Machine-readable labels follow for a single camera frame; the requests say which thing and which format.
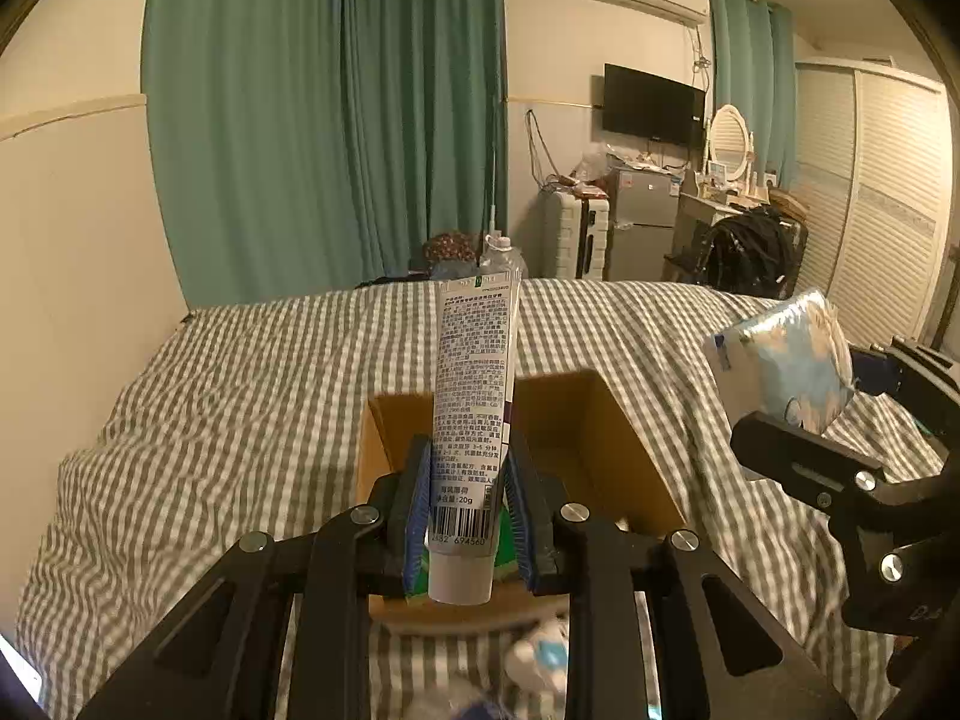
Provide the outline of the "blue floral tissue pack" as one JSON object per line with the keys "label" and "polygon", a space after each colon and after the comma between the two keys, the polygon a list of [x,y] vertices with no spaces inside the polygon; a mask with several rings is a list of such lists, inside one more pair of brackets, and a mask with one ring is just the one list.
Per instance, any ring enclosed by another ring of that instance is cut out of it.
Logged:
{"label": "blue floral tissue pack", "polygon": [[816,289],[711,333],[703,351],[731,424],[758,411],[822,434],[854,395],[850,345]]}

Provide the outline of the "white ointment tube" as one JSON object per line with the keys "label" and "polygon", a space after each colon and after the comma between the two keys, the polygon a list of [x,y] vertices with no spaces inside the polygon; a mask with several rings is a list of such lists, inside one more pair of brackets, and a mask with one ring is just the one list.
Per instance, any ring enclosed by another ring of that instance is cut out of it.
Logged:
{"label": "white ointment tube", "polygon": [[507,271],[439,285],[428,596],[480,606],[493,590],[509,447],[519,283]]}

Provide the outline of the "green 999 medicine box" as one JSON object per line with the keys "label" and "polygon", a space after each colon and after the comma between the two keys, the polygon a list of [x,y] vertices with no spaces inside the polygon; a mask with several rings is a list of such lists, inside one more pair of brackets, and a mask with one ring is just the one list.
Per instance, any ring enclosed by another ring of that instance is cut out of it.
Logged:
{"label": "green 999 medicine box", "polygon": [[[428,537],[423,536],[421,556],[405,566],[405,596],[407,598],[425,598],[428,594],[428,574],[430,573],[430,551]],[[494,551],[493,583],[508,582],[519,577],[516,548],[512,541],[511,522],[506,509],[500,512],[498,520],[498,543]]]}

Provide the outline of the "brown cardboard box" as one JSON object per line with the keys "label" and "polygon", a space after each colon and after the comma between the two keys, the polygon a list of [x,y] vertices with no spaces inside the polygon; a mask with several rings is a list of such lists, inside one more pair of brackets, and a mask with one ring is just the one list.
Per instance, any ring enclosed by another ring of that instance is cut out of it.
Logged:
{"label": "brown cardboard box", "polygon": [[[364,406],[358,449],[356,502],[368,499],[381,476],[402,470],[418,434],[431,431],[430,394],[381,394]],[[569,499],[591,512],[626,522],[632,532],[665,536],[685,525],[649,450],[619,400],[596,371],[517,379],[512,432],[526,441],[537,472],[555,476]],[[482,606],[438,605],[427,596],[371,596],[374,621],[405,635],[466,635],[516,628],[566,610],[562,596],[531,595],[512,567],[496,573]]]}

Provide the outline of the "clear plastic bag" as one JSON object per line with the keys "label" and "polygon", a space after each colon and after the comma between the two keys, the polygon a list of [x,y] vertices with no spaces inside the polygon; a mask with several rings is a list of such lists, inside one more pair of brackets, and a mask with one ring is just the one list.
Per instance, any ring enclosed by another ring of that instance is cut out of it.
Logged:
{"label": "clear plastic bag", "polygon": [[409,720],[514,720],[516,715],[465,679],[419,692],[405,710]]}

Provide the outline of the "black backpack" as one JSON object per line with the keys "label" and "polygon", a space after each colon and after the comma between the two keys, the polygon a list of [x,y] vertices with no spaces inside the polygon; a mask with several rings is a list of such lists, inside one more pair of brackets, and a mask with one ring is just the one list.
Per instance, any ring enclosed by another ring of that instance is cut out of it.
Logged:
{"label": "black backpack", "polygon": [[701,238],[693,281],[724,293],[788,299],[807,244],[804,223],[759,206],[713,224]]}

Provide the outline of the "white louvred wardrobe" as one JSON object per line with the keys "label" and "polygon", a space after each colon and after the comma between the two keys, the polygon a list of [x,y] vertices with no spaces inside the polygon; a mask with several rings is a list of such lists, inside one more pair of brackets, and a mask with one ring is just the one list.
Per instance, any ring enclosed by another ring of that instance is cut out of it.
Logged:
{"label": "white louvred wardrobe", "polygon": [[923,333],[952,184],[942,83],[869,62],[800,60],[791,192],[809,240],[799,286],[823,291],[854,343]]}

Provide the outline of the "grey checkered bed duvet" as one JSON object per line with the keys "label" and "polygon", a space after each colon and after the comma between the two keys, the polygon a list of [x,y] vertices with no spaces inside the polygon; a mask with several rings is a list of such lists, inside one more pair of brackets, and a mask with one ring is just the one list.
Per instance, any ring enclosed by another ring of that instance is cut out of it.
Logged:
{"label": "grey checkered bed duvet", "polygon": [[[747,478],[704,357],[711,333],[762,310],[693,284],[532,280],[517,371],[599,372],[686,522],[875,718],[895,699],[892,639],[844,624],[825,515]],[[60,465],[14,633],[50,717],[75,717],[242,535],[304,535],[342,512],[366,401],[430,390],[437,341],[428,283],[192,314]]]}

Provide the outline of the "white oval vanity mirror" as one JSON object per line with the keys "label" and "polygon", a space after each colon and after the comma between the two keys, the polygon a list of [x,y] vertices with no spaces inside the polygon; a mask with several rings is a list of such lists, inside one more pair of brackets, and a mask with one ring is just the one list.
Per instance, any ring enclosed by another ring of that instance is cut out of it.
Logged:
{"label": "white oval vanity mirror", "polygon": [[723,104],[709,124],[706,138],[706,165],[709,174],[724,171],[727,182],[747,179],[755,159],[754,134],[745,115],[733,104]]}

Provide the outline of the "silver mini fridge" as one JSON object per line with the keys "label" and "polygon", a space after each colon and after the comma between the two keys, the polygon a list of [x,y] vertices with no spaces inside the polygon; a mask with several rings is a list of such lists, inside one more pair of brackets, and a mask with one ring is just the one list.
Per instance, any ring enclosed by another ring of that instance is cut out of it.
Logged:
{"label": "silver mini fridge", "polygon": [[661,281],[679,210],[672,176],[615,169],[608,176],[608,188],[608,281]]}

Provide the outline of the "white suitcase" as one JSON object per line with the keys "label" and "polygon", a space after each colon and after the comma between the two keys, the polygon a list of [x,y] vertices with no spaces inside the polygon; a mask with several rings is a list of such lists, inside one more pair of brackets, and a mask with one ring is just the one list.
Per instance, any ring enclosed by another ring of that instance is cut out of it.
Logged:
{"label": "white suitcase", "polygon": [[607,257],[610,205],[553,192],[544,200],[542,270],[547,278],[602,281]]}

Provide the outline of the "green curtain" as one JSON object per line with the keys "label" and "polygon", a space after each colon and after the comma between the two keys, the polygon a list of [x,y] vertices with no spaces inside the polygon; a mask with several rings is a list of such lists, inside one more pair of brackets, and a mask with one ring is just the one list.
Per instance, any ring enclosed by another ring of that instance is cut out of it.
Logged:
{"label": "green curtain", "polygon": [[194,307],[395,277],[505,222],[505,0],[146,0],[142,88]]}
{"label": "green curtain", "polygon": [[754,132],[760,176],[788,188],[796,169],[793,12],[768,0],[709,0],[715,106],[732,104]]}

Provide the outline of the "black wall television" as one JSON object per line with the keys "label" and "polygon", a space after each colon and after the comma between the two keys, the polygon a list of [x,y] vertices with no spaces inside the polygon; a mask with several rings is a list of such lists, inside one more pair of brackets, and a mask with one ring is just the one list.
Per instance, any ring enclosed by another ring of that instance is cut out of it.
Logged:
{"label": "black wall television", "polygon": [[604,67],[602,128],[698,151],[703,145],[703,89],[646,71]]}

